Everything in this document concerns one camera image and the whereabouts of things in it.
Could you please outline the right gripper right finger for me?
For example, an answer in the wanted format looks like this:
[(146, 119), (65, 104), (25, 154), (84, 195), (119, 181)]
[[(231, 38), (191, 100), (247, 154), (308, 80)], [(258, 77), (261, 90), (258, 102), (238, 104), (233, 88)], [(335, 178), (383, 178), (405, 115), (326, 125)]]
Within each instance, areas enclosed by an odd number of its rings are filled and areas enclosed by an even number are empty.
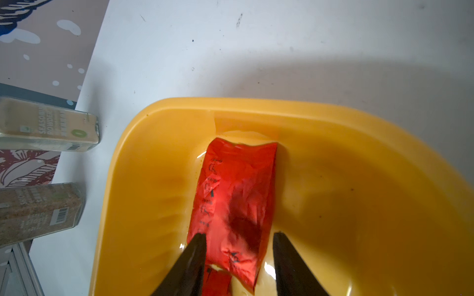
[(273, 254), (278, 296), (329, 296), (283, 232), (274, 234)]

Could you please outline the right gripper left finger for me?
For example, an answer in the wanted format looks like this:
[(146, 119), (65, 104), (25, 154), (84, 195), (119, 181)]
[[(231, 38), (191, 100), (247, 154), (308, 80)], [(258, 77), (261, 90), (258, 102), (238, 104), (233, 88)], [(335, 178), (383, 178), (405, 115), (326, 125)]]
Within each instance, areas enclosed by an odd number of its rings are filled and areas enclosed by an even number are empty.
[(197, 233), (152, 296), (201, 296), (206, 262), (206, 235)]

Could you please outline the eleventh red tea bag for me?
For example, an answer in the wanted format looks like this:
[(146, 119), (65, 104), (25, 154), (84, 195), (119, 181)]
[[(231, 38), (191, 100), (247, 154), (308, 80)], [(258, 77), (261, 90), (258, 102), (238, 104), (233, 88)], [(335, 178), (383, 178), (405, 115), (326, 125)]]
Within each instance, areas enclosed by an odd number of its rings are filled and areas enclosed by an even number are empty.
[(202, 296), (232, 296), (232, 275), (211, 266), (204, 269)]

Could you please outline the twelfth red tea bag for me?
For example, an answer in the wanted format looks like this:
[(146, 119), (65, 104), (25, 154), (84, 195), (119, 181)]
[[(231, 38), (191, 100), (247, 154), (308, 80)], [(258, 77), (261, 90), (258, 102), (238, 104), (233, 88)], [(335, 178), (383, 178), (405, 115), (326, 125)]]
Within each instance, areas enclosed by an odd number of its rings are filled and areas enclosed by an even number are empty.
[(235, 144), (221, 138), (207, 147), (197, 181), (187, 240), (206, 235), (206, 262), (255, 291), (275, 210), (278, 144)]

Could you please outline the yellow storage box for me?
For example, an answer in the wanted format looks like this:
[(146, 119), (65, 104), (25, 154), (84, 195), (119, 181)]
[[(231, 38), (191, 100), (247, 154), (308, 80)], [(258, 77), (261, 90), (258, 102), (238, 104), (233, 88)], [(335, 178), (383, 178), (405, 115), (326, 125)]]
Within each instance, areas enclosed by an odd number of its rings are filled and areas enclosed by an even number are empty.
[(342, 106), (173, 98), (143, 109), (112, 155), (90, 295), (158, 287), (186, 243), (215, 138), (279, 144), (272, 229), (329, 294), (474, 293), (474, 190), (417, 138)]

